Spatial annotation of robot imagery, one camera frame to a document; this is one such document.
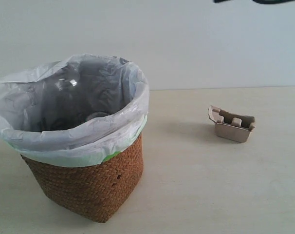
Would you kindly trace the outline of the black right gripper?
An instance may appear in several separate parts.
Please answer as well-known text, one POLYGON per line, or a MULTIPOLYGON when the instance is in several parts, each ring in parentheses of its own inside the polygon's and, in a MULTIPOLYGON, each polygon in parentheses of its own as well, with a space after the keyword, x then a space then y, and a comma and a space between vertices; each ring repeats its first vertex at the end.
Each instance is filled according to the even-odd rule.
POLYGON ((213 0, 214 3, 222 3, 222 2, 226 2, 226 1, 230 1, 230 0, 213 0))

